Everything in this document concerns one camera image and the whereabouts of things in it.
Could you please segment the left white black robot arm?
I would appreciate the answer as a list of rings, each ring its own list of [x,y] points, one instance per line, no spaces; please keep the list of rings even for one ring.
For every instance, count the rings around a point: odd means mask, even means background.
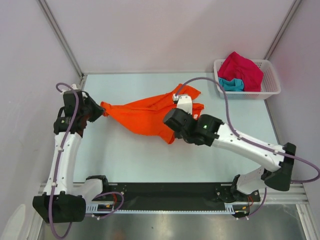
[[[88,122],[93,123],[104,112],[90,95],[82,90],[63,93],[63,107],[53,124],[54,155],[50,174],[42,195],[35,196],[32,206],[47,223],[81,222],[87,205],[96,197],[105,200],[111,188],[104,175],[92,175],[74,188],[76,156]]]

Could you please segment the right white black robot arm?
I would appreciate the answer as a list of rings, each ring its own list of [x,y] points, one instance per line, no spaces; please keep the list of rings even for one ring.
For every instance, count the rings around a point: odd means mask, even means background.
[[[233,133],[229,124],[208,114],[195,119],[190,113],[173,108],[163,123],[179,139],[197,146],[216,147],[231,151],[260,165],[256,170],[233,178],[230,195],[240,202],[254,191],[271,188],[287,192],[292,182],[296,146],[287,143],[269,145],[254,137]]]

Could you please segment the orange t shirt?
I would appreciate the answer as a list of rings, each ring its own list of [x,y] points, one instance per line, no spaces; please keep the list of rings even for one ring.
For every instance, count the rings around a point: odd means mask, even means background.
[[[164,94],[140,99],[123,105],[112,105],[102,101],[103,116],[111,116],[119,124],[134,134],[159,136],[167,144],[175,141],[174,131],[163,123],[165,115],[176,107],[173,95],[182,87],[177,87]]]

